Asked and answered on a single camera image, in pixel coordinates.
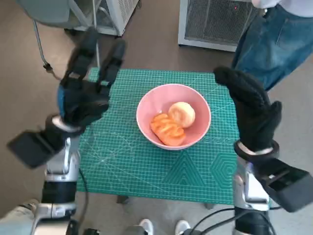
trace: floor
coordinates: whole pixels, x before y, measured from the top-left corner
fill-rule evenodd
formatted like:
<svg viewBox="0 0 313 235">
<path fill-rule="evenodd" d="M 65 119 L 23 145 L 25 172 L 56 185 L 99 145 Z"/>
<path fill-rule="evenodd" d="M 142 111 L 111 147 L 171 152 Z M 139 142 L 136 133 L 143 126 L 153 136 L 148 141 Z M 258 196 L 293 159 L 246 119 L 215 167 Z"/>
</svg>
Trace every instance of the floor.
<svg viewBox="0 0 313 235">
<path fill-rule="evenodd" d="M 0 215 L 16 204 L 40 197 L 43 169 L 31 171 L 8 152 L 6 143 L 25 129 L 43 125 L 48 114 L 57 111 L 56 89 L 59 81 L 42 68 L 32 21 L 11 0 L 0 3 Z M 212 71 L 217 65 L 229 65 L 232 53 L 195 47 L 178 47 L 179 0 L 142 0 L 142 8 L 131 19 L 123 38 L 128 50 L 123 67 L 157 70 Z M 63 30 L 39 26 L 44 52 L 55 73 L 62 76 L 75 38 Z M 101 37 L 102 58 L 113 37 Z M 278 84 L 272 100 L 283 102 L 283 120 L 275 139 L 280 143 L 281 159 L 313 173 L 313 58 Z M 77 194 L 82 205 L 83 194 Z M 91 194 L 84 227 L 98 228 L 104 234 L 118 235 L 125 227 L 142 218 L 150 218 L 157 235 L 173 234 L 175 223 L 185 218 L 194 225 L 208 211 L 190 202 L 134 198 L 126 206 L 117 205 L 115 196 Z M 218 215 L 201 228 L 231 216 Z M 313 206 L 296 214 L 271 213 L 281 235 L 309 234 L 313 230 Z M 232 224 L 211 234 L 227 235 Z"/>
</svg>

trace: table leg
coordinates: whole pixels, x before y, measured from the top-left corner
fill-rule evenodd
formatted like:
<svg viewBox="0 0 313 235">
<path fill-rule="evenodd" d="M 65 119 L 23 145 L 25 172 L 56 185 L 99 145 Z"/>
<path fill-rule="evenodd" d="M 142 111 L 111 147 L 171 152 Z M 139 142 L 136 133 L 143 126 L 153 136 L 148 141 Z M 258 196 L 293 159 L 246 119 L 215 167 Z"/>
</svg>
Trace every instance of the table leg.
<svg viewBox="0 0 313 235">
<path fill-rule="evenodd" d="M 204 206 L 205 206 L 205 208 L 207 208 L 208 210 L 210 210 L 210 209 L 213 209 L 214 204 L 205 203 Z"/>
<path fill-rule="evenodd" d="M 116 203 L 127 204 L 127 203 L 129 203 L 129 200 L 130 200 L 129 196 L 118 195 Z"/>
</svg>

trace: cutting mat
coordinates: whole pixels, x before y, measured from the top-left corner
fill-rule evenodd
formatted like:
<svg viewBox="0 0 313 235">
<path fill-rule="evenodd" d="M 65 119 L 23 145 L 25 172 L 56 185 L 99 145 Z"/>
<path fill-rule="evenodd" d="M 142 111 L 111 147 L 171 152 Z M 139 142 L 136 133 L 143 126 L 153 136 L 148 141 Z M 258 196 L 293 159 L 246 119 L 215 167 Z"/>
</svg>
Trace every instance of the cutting mat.
<svg viewBox="0 0 313 235">
<path fill-rule="evenodd" d="M 93 68 L 90 80 L 95 81 L 97 74 Z M 205 137 L 182 151 L 154 146 L 136 123 L 140 99 L 167 83 L 196 89 L 212 112 Z M 232 204 L 236 114 L 227 89 L 215 83 L 214 74 L 121 70 L 111 90 L 110 106 L 80 141 L 81 167 L 90 192 Z M 84 190 L 81 181 L 78 188 Z"/>
</svg>

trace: air conditioner unit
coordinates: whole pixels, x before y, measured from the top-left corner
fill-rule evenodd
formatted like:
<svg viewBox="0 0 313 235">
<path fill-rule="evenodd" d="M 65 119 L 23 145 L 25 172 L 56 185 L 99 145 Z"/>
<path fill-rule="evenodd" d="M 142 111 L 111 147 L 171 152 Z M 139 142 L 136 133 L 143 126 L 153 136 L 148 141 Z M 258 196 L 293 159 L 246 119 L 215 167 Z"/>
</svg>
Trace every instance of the air conditioner unit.
<svg viewBox="0 0 313 235">
<path fill-rule="evenodd" d="M 99 33 L 122 36 L 139 0 L 93 0 Z M 75 28 L 86 30 L 85 26 Z"/>
<path fill-rule="evenodd" d="M 235 51 L 257 14 L 251 0 L 180 0 L 178 44 Z"/>
</svg>

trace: pink bowl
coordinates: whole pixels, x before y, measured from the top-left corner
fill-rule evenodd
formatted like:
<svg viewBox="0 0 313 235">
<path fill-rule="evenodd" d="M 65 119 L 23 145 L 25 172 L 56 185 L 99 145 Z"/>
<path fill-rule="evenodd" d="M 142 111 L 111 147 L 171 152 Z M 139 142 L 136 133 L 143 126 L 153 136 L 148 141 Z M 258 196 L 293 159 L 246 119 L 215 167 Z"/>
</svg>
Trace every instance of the pink bowl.
<svg viewBox="0 0 313 235">
<path fill-rule="evenodd" d="M 185 128 L 186 139 L 182 145 L 167 146 L 150 129 L 150 122 L 155 115 L 167 113 L 172 104 L 180 101 L 193 107 L 196 119 L 191 127 Z M 142 134 L 156 146 L 167 150 L 181 150 L 192 146 L 206 134 L 211 123 L 211 111 L 203 96 L 196 90 L 181 84 L 166 84 L 153 88 L 142 97 L 136 118 Z"/>
</svg>

